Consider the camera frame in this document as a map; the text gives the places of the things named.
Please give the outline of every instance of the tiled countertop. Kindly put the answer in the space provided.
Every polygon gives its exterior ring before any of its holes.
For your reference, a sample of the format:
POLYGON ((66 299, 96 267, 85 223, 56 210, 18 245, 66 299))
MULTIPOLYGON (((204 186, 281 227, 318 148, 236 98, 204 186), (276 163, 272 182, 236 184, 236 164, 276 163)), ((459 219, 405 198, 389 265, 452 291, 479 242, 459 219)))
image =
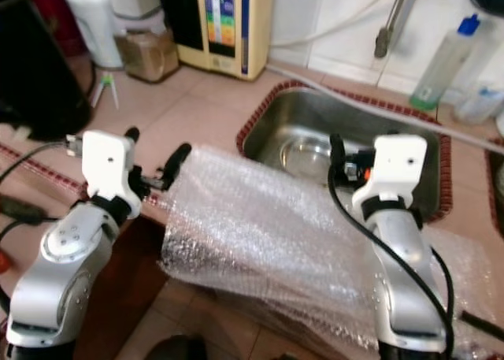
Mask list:
MULTIPOLYGON (((86 85, 87 63, 77 61, 73 67, 82 79, 83 85, 86 85)), ((304 76, 329 86, 408 105, 407 97, 403 95, 310 70, 296 69, 295 71, 301 71, 304 76)), ((135 151, 135 163, 141 165, 144 173, 149 175, 153 174, 158 166, 163 165, 167 157, 182 142, 205 143, 238 155, 235 147, 237 132, 272 87, 285 78, 265 71, 257 81, 247 83, 182 67, 165 82, 157 85, 144 84, 121 72, 115 74, 115 80, 120 109, 114 108, 110 91, 106 90, 95 117, 87 128, 99 128, 123 134, 130 126, 137 126, 141 131, 141 136, 135 151)), ((478 127, 466 127, 453 122, 449 107, 442 106, 432 115, 442 124, 473 135, 484 138, 498 136, 495 126, 490 122, 478 127)), ((37 143, 33 142, 14 141, 13 131, 6 125, 0 126, 0 143, 20 152, 37 146, 37 143)), ((35 156, 35 159, 59 173, 83 182, 80 159, 69 158, 62 150, 47 151, 35 156)), ((0 157, 0 165, 5 165, 7 162, 6 159, 0 157)), ((491 262, 497 289, 495 293, 498 299, 502 300, 504 299, 504 238, 491 222, 484 152, 453 140, 452 169, 454 208, 446 218, 433 226, 474 239, 482 244, 491 262)), ((58 209, 61 204, 68 205, 76 199, 75 193, 55 187, 27 170, 17 172, 14 179, 22 182, 24 190, 28 191, 24 193, 25 196, 16 192, 20 198, 29 199, 29 191, 34 189, 37 194, 47 195, 58 209)), ((2 191, 8 185, 6 183, 2 186, 2 191)), ((165 212, 160 209, 145 205, 143 212, 148 217, 162 224, 165 223, 165 212)), ((33 237, 34 243, 38 240, 39 237, 33 237)), ((11 239, 9 242, 6 241, 5 245, 2 243, 2 247, 7 253, 15 254, 20 249, 20 243, 11 239)), ((498 323, 504 325, 502 307, 497 318, 498 323)))

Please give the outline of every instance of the colorful control panel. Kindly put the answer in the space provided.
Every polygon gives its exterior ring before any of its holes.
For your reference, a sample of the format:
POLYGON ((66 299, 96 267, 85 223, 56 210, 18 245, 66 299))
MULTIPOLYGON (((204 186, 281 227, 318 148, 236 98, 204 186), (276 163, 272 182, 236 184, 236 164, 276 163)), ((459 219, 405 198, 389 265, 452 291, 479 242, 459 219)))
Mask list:
POLYGON ((235 46, 235 0, 205 0, 209 41, 235 46))

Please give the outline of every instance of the red object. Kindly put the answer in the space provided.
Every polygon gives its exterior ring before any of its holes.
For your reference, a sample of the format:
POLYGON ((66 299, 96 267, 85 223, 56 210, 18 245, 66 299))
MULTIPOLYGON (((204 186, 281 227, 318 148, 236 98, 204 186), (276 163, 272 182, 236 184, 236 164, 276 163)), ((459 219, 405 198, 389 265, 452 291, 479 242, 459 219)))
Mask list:
POLYGON ((0 250, 0 275, 9 270, 11 266, 9 257, 0 250))
POLYGON ((84 54, 86 45, 65 0, 33 0, 57 44, 67 57, 84 54))

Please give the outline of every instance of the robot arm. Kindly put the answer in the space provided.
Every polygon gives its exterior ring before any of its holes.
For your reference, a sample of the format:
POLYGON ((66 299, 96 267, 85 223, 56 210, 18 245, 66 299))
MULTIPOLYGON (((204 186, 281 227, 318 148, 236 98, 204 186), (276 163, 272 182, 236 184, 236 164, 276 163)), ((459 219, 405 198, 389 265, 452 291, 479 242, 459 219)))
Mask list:
MULTIPOLYGON (((432 250, 408 210, 413 202, 413 189, 421 177, 427 150, 425 140, 417 135, 380 136, 375 141, 375 150, 365 152, 365 161, 355 155, 345 157, 341 140, 332 145, 335 152, 332 164, 338 166, 342 184, 348 182, 348 169, 353 170, 354 179, 356 174, 363 174, 356 159, 366 167, 372 164, 369 179, 358 184, 353 194, 354 212, 370 232, 416 271, 441 301, 431 271, 432 250), (350 159, 350 164, 342 162, 342 158, 350 159)), ((381 247, 371 244, 368 258, 374 279, 371 299, 381 358, 443 359, 445 327, 432 301, 381 247)))
POLYGON ((91 198, 47 230, 37 259, 18 282, 10 304, 8 358, 72 358, 91 288, 110 259, 120 226, 139 216, 151 187, 168 189, 191 151, 184 144, 170 158, 163 178, 148 179, 133 164, 138 134, 89 131, 82 140, 73 138, 74 153, 80 155, 82 148, 91 198))

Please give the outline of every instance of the black appliance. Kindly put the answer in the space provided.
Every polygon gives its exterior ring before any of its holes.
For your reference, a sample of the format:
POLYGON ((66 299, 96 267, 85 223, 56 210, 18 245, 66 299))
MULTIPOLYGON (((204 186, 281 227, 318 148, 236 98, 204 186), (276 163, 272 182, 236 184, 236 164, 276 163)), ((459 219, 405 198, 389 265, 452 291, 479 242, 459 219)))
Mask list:
POLYGON ((0 0, 0 122, 52 140, 90 118, 91 106, 31 0, 0 0))

